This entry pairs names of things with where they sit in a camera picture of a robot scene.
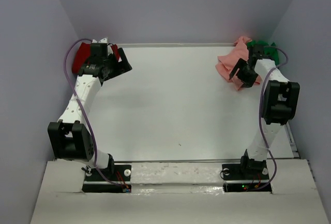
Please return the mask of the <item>pink t shirt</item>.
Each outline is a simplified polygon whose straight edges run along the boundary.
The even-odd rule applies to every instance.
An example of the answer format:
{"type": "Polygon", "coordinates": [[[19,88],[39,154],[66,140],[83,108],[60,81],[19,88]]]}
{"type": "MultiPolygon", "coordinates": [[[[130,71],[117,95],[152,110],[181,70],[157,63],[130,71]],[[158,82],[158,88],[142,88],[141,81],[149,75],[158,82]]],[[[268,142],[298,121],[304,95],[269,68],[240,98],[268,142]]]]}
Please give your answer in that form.
{"type": "Polygon", "coordinates": [[[233,83],[232,79],[229,79],[229,74],[237,61],[240,58],[248,61],[249,51],[247,49],[246,43],[250,41],[252,41],[251,38],[240,36],[234,42],[235,47],[228,55],[217,57],[218,63],[215,66],[216,70],[228,83],[233,83]]]}

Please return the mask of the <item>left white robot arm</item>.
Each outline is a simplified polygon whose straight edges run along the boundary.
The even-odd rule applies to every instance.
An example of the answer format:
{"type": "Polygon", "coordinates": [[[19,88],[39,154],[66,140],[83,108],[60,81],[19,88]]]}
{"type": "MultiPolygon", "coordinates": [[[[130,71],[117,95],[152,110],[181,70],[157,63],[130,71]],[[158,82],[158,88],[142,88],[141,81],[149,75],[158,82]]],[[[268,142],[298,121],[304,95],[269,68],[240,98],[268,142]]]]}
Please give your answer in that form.
{"type": "Polygon", "coordinates": [[[89,56],[78,70],[68,105],[56,122],[48,125],[48,135],[55,158],[77,161],[104,175],[115,171],[112,155],[97,148],[88,119],[92,103],[107,80],[132,70],[123,48],[105,41],[93,41],[89,56]]]}

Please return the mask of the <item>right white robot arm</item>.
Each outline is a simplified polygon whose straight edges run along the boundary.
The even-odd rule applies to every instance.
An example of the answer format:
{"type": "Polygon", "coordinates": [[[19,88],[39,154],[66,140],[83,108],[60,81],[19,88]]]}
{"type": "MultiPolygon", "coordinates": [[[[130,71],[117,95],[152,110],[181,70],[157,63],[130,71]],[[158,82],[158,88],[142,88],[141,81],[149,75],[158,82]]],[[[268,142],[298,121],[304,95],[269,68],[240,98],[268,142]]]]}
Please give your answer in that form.
{"type": "Polygon", "coordinates": [[[238,60],[230,77],[238,77],[245,88],[252,87],[258,77],[262,80],[258,111],[259,130],[245,150],[240,163],[224,165],[226,181],[248,181],[261,176],[266,179],[267,157],[279,130],[295,116],[300,85],[287,79],[266,46],[254,44],[248,49],[248,60],[238,60]]]}

